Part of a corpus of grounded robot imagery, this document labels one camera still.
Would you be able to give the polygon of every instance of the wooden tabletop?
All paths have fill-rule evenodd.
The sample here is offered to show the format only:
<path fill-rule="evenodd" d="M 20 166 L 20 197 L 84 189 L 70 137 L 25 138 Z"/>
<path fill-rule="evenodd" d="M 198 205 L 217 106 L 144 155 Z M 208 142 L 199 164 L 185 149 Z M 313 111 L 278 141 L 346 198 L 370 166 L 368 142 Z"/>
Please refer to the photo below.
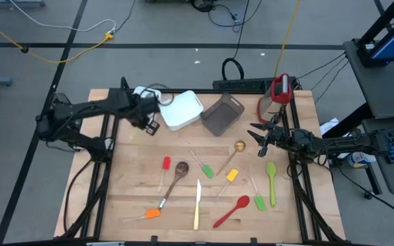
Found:
<path fill-rule="evenodd" d="M 91 90 L 89 100 L 107 97 L 108 90 Z M 179 131 L 169 131 L 162 117 L 157 115 L 161 124 L 155 136 L 150 136 L 138 128 L 133 128 L 126 120 L 120 121 L 118 138 L 114 151 L 107 201 L 101 229 L 104 241 L 149 241 L 157 235 L 159 241 L 206 241 L 247 243 L 256 237 L 260 243 L 300 243 L 300 231 L 294 190 L 291 179 L 286 173 L 287 153 L 269 146 L 267 155 L 257 156 L 258 145 L 246 130 L 257 130 L 249 125 L 258 122 L 257 102 L 259 95 L 233 95 L 241 102 L 245 111 L 221 137 L 213 136 L 201 123 L 196 121 Z M 198 94 L 205 109 L 220 98 L 219 94 Z M 300 126 L 321 136 L 310 91 L 296 91 L 295 101 Z M 81 132 L 95 137 L 100 134 L 103 117 L 85 119 Z M 234 152 L 234 143 L 246 143 L 244 152 L 237 153 L 219 176 L 209 179 L 193 159 L 193 150 L 204 164 L 215 171 Z M 171 157 L 171 168 L 165 174 L 161 193 L 157 192 L 161 166 L 165 156 Z M 76 153 L 71 167 L 68 183 L 88 161 L 87 152 Z M 180 161 L 189 164 L 186 177 L 179 180 L 170 198 L 154 219 L 132 219 L 144 215 L 145 210 L 156 208 L 174 178 L 174 167 Z M 275 188 L 276 207 L 270 206 L 270 180 L 265 172 L 268 161 L 276 164 Z M 92 175 L 91 165 L 75 181 L 71 190 L 68 206 L 68 225 L 70 225 L 86 205 L 86 198 Z M 226 184 L 226 174 L 232 168 L 239 174 L 216 201 L 215 197 Z M 255 192 L 248 178 L 252 173 L 259 193 L 264 197 L 267 210 L 259 211 L 254 203 Z M 337 235 L 344 238 L 343 225 L 339 214 L 337 199 L 330 172 L 315 164 L 309 165 L 315 204 L 323 218 Z M 200 229 L 193 230 L 194 208 L 197 179 L 202 183 L 200 203 Z M 237 210 L 219 228 L 213 224 L 224 216 L 242 195 L 250 196 L 246 208 Z M 63 234 L 63 206 L 59 215 L 55 235 Z M 311 218 L 307 211 L 305 219 L 308 237 L 313 238 Z M 92 234 L 96 209 L 91 214 L 90 231 Z"/>

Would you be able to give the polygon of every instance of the concrete floor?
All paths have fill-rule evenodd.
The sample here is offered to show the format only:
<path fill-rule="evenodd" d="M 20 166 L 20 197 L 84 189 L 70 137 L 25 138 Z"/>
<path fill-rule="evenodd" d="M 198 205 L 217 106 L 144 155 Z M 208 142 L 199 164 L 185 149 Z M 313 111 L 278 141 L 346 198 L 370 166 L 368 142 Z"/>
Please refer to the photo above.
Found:
<path fill-rule="evenodd" d="M 25 6 L 38 20 L 55 25 L 73 25 L 80 4 L 86 0 L 46 1 L 47 7 Z M 211 88 L 212 81 L 221 79 L 221 63 L 234 49 L 175 49 L 176 44 L 235 44 L 238 33 L 230 28 L 213 25 L 205 13 L 181 1 L 148 4 L 137 0 L 132 17 L 110 43 L 147 44 L 140 49 L 96 49 L 64 66 L 61 77 L 56 64 L 38 61 L 15 48 L 4 48 L 0 36 L 0 76 L 13 78 L 11 87 L 0 87 L 0 222 L 14 183 L 23 164 L 34 132 L 34 116 L 40 113 L 51 82 L 59 81 L 58 92 L 65 93 L 73 103 L 86 100 L 92 88 L 118 87 L 125 76 L 131 87 L 163 83 L 170 87 Z M 221 0 L 241 18 L 244 0 Z M 248 16 L 258 0 L 250 1 Z M 382 0 L 386 8 L 391 0 Z M 131 0 L 88 0 L 80 27 L 92 26 L 104 18 L 119 24 L 129 12 Z M 241 43 L 281 44 L 296 0 L 263 1 L 255 17 L 245 25 Z M 217 10 L 213 18 L 230 24 L 230 16 Z M 379 17 L 374 0 L 308 0 L 300 5 L 293 24 L 289 44 L 308 44 L 302 49 L 284 53 L 279 71 L 300 76 L 342 53 L 339 45 L 359 38 Z M 49 59 L 62 56 L 69 30 L 39 27 L 19 11 L 0 8 L 0 28 L 19 42 L 62 44 L 60 48 L 31 48 Z M 87 33 L 77 33 L 75 46 L 96 43 L 110 29 L 108 24 Z M 171 49 L 159 44 L 174 44 Z M 82 49 L 70 49 L 69 56 Z M 278 49 L 241 49 L 237 60 L 247 78 L 272 77 Z M 327 69 L 302 79 L 304 89 L 311 88 Z M 226 71 L 230 79 L 238 77 L 234 67 Z M 317 98 L 335 74 L 314 90 Z M 343 119 L 364 103 L 363 95 L 349 66 L 339 74 L 325 96 L 317 104 L 320 122 Z M 69 153 L 56 152 L 39 143 L 27 181 L 14 212 L 5 243 L 52 238 L 66 181 L 72 161 Z M 394 195 L 385 186 L 376 168 L 384 195 L 394 205 Z M 355 243 L 394 245 L 394 211 L 375 200 L 364 200 L 363 192 L 334 172 L 334 187 L 345 233 Z M 345 169 L 355 181 L 368 187 L 364 171 Z"/>

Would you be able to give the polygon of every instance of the green spatula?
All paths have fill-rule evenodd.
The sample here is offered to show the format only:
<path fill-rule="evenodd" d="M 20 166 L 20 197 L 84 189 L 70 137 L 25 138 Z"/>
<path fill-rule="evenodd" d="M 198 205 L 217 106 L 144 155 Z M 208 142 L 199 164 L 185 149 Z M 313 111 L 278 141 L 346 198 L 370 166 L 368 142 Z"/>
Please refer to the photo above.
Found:
<path fill-rule="evenodd" d="M 274 191 L 274 174 L 276 174 L 276 166 L 273 162 L 269 161 L 267 162 L 267 167 L 265 169 L 270 177 L 270 204 L 272 205 L 272 208 L 274 208 L 276 206 L 276 194 Z"/>
<path fill-rule="evenodd" d="M 257 207 L 259 210 L 264 211 L 265 209 L 267 209 L 267 206 L 265 205 L 264 198 L 258 193 L 257 184 L 255 184 L 254 178 L 250 170 L 249 170 L 249 176 L 255 192 L 254 202 L 257 203 Z"/>
<path fill-rule="evenodd" d="M 209 165 L 203 165 L 203 163 L 197 158 L 196 153 L 194 151 L 189 150 L 189 152 L 192 154 L 192 156 L 195 158 L 195 160 L 198 162 L 200 167 L 202 168 L 203 172 L 208 176 L 208 178 L 212 178 L 214 173 L 211 167 Z"/>

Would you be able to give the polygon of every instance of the gray plastic basket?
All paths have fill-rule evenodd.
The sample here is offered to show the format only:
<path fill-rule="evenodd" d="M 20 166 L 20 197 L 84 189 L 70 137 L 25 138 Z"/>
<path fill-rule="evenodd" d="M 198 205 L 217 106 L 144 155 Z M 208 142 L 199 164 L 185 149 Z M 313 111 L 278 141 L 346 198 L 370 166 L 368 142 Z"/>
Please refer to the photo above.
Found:
<path fill-rule="evenodd" d="M 222 97 L 208 110 L 200 114 L 202 123 L 212 134 L 219 137 L 235 123 L 244 112 L 244 106 L 229 93 Z"/>

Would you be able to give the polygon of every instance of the gold knife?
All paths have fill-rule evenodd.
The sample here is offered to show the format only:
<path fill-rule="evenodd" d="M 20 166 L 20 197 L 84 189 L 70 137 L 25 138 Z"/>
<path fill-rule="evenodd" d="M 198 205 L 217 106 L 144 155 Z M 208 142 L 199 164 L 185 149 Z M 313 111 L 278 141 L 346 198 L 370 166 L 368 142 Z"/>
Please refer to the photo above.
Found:
<path fill-rule="evenodd" d="M 196 212 L 194 213 L 194 229 L 198 230 L 198 204 L 202 196 L 202 184 L 197 180 L 197 195 L 196 195 Z"/>

